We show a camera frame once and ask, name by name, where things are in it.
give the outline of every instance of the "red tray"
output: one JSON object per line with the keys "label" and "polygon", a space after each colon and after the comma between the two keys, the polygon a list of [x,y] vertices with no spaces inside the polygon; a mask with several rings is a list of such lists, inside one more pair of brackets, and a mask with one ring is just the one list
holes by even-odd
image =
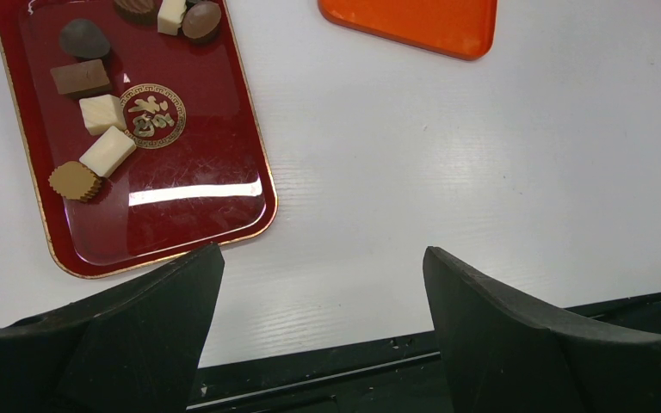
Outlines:
{"label": "red tray", "polygon": [[[0,0],[0,45],[46,240],[68,273],[105,277],[254,237],[275,218],[277,195],[232,23],[224,1],[216,3],[224,12],[218,37],[194,46],[123,21],[111,0]],[[176,120],[139,139],[142,147],[88,203],[63,200],[48,182],[96,140],[50,74],[76,63],[59,48],[61,28],[76,18],[92,20],[113,46],[106,69],[112,94],[129,101],[128,125],[138,115],[129,107],[148,96],[166,102]]]}

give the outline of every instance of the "dark chocolate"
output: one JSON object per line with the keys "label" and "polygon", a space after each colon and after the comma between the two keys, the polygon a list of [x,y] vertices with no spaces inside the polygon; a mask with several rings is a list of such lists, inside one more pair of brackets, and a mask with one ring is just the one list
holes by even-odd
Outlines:
{"label": "dark chocolate", "polygon": [[65,53],[81,60],[104,59],[110,54],[108,38],[87,19],[73,20],[62,28],[59,46]]}
{"label": "dark chocolate", "polygon": [[55,67],[52,78],[60,95],[81,99],[112,89],[102,60],[95,59],[74,65]]}
{"label": "dark chocolate", "polygon": [[158,6],[155,0],[113,0],[115,11],[123,19],[136,24],[156,24]]}
{"label": "dark chocolate", "polygon": [[194,43],[206,43],[219,32],[221,8],[214,2],[202,1],[183,17],[183,35]]}

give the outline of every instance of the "white chocolate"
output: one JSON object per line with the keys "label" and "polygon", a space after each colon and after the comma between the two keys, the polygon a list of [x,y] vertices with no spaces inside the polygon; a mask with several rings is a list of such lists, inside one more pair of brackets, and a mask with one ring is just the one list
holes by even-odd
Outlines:
{"label": "white chocolate", "polygon": [[178,35],[185,14],[186,0],[164,0],[158,11],[158,32]]}
{"label": "white chocolate", "polygon": [[96,175],[109,178],[133,151],[135,142],[118,128],[111,126],[80,157],[80,163]]}
{"label": "white chocolate", "polygon": [[126,130],[125,116],[120,99],[112,95],[103,95],[80,99],[84,127],[90,135],[105,133],[111,126],[121,131]]}

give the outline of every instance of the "gold logo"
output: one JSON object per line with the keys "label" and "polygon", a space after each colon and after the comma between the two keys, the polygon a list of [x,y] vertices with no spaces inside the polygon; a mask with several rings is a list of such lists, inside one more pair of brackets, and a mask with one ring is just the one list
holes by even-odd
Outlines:
{"label": "gold logo", "polygon": [[136,146],[158,149],[176,141],[186,127],[186,108],[173,90],[160,84],[133,86],[120,97]]}

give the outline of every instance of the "white surface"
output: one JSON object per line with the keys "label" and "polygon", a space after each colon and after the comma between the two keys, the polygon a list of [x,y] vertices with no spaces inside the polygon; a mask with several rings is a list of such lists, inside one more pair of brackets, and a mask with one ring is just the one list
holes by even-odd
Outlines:
{"label": "white surface", "polygon": [[[429,330],[439,245],[556,305],[661,291],[661,0],[499,4],[475,63],[231,0],[281,200],[202,366]],[[0,59],[0,326],[128,280],[46,249]]]}

